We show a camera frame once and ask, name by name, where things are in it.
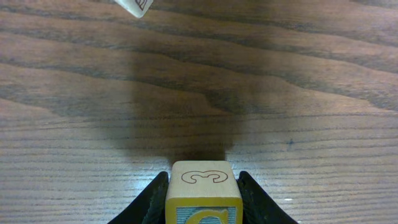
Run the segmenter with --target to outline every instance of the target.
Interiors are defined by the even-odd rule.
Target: white object
[[[154,0],[115,0],[125,10],[137,18],[141,18],[148,11]]]

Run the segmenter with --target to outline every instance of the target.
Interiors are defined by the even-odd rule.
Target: yellow number
[[[214,210],[201,210],[193,214],[185,224],[199,224],[200,220],[206,217],[216,217],[220,219],[221,224],[228,224],[227,210],[223,210],[221,212]]]

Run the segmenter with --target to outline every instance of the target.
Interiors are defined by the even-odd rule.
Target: cube
[[[165,215],[166,224],[242,224],[243,201],[229,162],[176,162]]]

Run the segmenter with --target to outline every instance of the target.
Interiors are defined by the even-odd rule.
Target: wood grain
[[[107,223],[226,159],[300,223],[398,223],[391,0],[0,1],[0,223]]]

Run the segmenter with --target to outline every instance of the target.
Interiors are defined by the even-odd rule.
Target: wooden table
[[[0,223],[107,223],[187,159],[398,223],[396,2],[1,0]]]

